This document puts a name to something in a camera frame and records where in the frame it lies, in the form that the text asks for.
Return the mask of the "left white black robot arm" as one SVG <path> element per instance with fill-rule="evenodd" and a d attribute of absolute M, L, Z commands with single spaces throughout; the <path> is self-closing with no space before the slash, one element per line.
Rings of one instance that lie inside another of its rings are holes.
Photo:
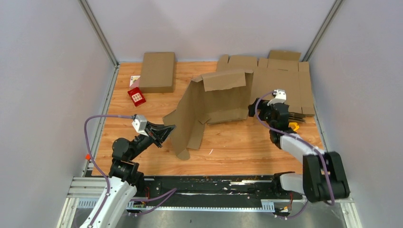
<path fill-rule="evenodd" d="M 113 159 L 106 186 L 82 228 L 114 228 L 117 225 L 129 201 L 145 192 L 144 174 L 138 171 L 139 164 L 132 160 L 153 144 L 161 148 L 175 128 L 175 125 L 148 122 L 145 134 L 139 134 L 131 141 L 118 138 L 113 142 Z"/>

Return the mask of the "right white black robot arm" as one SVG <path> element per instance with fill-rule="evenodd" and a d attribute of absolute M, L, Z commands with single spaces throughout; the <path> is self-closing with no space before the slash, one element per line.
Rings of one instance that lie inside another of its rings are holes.
<path fill-rule="evenodd" d="M 289 126 L 288 105 L 271 103 L 257 98 L 248 106 L 250 117 L 269 129 L 271 142 L 298 159 L 303 167 L 302 174 L 293 171 L 274 174 L 272 194 L 284 198 L 292 192 L 304 195 L 309 202 L 346 199 L 350 188 L 341 156 L 337 152 L 321 150 L 303 140 Z"/>

